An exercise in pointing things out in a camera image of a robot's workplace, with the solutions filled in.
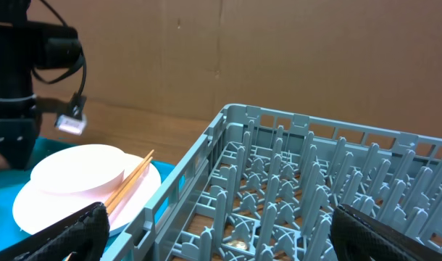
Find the dish rack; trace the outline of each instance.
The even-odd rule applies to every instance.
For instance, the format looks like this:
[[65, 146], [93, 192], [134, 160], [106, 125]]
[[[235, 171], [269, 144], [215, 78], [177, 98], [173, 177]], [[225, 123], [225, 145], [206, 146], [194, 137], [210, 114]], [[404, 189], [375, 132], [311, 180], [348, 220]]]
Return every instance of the dish rack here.
[[[337, 260], [338, 204], [442, 253], [441, 152], [441, 138], [230, 104], [103, 260]], [[195, 233], [195, 217], [212, 224]]]

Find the blue tray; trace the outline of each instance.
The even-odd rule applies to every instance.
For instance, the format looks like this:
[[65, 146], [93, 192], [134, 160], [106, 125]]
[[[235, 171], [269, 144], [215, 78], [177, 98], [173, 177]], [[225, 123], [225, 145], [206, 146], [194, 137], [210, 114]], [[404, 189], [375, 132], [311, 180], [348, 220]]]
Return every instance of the blue tray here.
[[[33, 158], [30, 166], [33, 167], [50, 154], [71, 146], [74, 145], [48, 140], [46, 138], [39, 138], [36, 141], [33, 150]], [[153, 161], [152, 164], [159, 171], [160, 176], [162, 177], [162, 182], [175, 167], [171, 164], [157, 161]], [[26, 171], [0, 171], [0, 251], [29, 237], [29, 234], [21, 231], [15, 223], [12, 215], [12, 206], [18, 192], [30, 180], [31, 170], [32, 168]], [[168, 202], [166, 200], [155, 216], [157, 220], [162, 216], [167, 205]], [[116, 236], [110, 238], [107, 246], [109, 246], [115, 239]]]

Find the white plate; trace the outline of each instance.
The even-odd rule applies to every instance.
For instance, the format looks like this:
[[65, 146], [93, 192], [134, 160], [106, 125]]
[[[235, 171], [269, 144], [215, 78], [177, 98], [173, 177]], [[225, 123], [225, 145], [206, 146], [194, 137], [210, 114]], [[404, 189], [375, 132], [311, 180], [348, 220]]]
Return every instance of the white plate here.
[[32, 186], [55, 194], [112, 190], [122, 180], [125, 153], [116, 147], [89, 144], [54, 153], [31, 172]]
[[[125, 174], [128, 177], [143, 160], [131, 154], [125, 155]], [[142, 210], [147, 201], [160, 187], [162, 180], [158, 170], [150, 164], [137, 180], [133, 191], [124, 198], [109, 216], [110, 236], [119, 233]], [[37, 233], [72, 213], [94, 202], [104, 202], [111, 193], [50, 194], [38, 190], [29, 181], [18, 193], [13, 204], [13, 218], [16, 224], [29, 234]]]

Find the brown wall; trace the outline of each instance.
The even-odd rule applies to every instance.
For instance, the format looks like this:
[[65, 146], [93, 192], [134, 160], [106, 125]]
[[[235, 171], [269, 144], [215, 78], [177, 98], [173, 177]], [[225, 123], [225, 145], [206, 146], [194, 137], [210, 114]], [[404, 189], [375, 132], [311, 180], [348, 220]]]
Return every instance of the brown wall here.
[[[202, 120], [246, 103], [442, 137], [442, 0], [50, 2], [79, 31], [91, 99]], [[37, 0], [30, 18], [56, 22]]]

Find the wooden chopstick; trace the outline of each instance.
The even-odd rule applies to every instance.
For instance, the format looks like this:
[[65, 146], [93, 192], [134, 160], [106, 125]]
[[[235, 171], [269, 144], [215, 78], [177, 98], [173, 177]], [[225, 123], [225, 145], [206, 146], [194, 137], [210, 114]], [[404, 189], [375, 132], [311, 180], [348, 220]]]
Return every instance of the wooden chopstick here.
[[150, 158], [150, 156], [154, 153], [154, 149], [151, 150], [151, 152], [149, 152], [147, 154], [147, 156], [145, 158], [143, 158], [142, 162], [139, 163], [139, 165], [137, 167], [135, 167], [135, 169], [132, 171], [132, 173], [120, 184], [120, 187], [118, 187], [118, 189], [116, 191], [113, 192], [113, 194], [105, 201], [104, 205], [106, 208], [108, 208], [108, 206], [112, 203], [112, 201], [118, 196], [118, 194], [127, 186], [127, 184], [129, 183], [129, 181], [133, 178], [134, 175], [137, 174], [141, 174], [142, 172], [139, 171], [142, 166], [147, 162], [147, 160]]
[[144, 164], [143, 166], [139, 169], [139, 171], [137, 172], [138, 174], [134, 175], [130, 181], [128, 182], [128, 184], [123, 188], [123, 190], [121, 190], [118, 195], [112, 200], [112, 202], [110, 203], [110, 205], [106, 206], [107, 207], [107, 212], [108, 215], [111, 215], [114, 211], [114, 209], [118, 206], [118, 204], [121, 202], [121, 200], [126, 196], [126, 194], [129, 192], [129, 190], [132, 189], [132, 187], [134, 186], [134, 183], [139, 179], [139, 177], [141, 176], [141, 173], [147, 168], [147, 166], [149, 166], [151, 160], [153, 159], [153, 157], [150, 157]]

